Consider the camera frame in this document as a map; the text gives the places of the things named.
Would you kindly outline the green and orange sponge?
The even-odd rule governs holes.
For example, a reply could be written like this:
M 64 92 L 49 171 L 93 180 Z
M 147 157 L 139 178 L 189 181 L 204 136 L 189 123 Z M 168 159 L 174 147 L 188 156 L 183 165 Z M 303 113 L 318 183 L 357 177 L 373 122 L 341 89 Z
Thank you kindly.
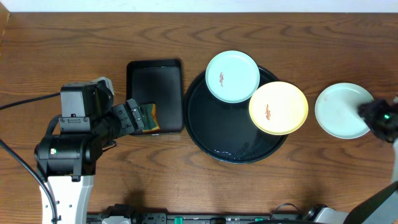
M 145 127 L 142 130 L 144 134 L 154 133 L 160 129 L 159 122 L 157 120 L 156 105 L 146 104 L 141 106 L 143 115 L 143 121 Z

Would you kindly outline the light blue plate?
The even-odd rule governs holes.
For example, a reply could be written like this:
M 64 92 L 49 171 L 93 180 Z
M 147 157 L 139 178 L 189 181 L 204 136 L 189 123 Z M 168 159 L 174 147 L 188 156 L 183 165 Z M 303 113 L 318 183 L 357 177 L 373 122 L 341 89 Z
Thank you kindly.
M 205 82 L 217 99 L 225 103 L 240 103 L 257 90 L 260 71 L 249 55 L 229 50 L 210 60 L 205 71 Z
M 369 132 L 358 115 L 360 105 L 370 103 L 373 96 L 353 83 L 337 83 L 324 89 L 315 103 L 315 117 L 330 135 L 340 139 L 355 139 Z

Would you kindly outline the yellow plate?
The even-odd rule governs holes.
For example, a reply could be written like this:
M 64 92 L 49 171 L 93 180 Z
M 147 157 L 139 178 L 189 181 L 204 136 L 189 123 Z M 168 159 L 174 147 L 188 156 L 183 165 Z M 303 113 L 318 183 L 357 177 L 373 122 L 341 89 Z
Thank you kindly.
M 308 116 L 308 101 L 295 85 L 270 82 L 259 87 L 252 95 L 249 115 L 261 131 L 286 135 L 304 124 Z

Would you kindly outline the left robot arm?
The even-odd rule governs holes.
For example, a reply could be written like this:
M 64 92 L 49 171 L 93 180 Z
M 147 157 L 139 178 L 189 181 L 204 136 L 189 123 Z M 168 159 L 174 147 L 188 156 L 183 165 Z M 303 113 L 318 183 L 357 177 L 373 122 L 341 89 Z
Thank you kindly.
M 145 126 L 143 108 L 133 99 L 116 106 L 111 100 L 90 106 L 63 102 L 58 122 L 60 134 L 50 124 L 34 154 L 44 182 L 42 221 L 86 223 L 96 162 L 117 138 Z

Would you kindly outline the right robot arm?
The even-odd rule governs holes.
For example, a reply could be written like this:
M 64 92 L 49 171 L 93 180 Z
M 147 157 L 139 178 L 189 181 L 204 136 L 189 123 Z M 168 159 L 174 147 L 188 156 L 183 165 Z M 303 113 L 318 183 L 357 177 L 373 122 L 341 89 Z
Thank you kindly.
M 358 107 L 359 117 L 378 139 L 391 143 L 394 165 L 391 183 L 349 213 L 317 205 L 303 217 L 313 223 L 394 223 L 397 220 L 397 98 L 392 104 L 374 100 Z

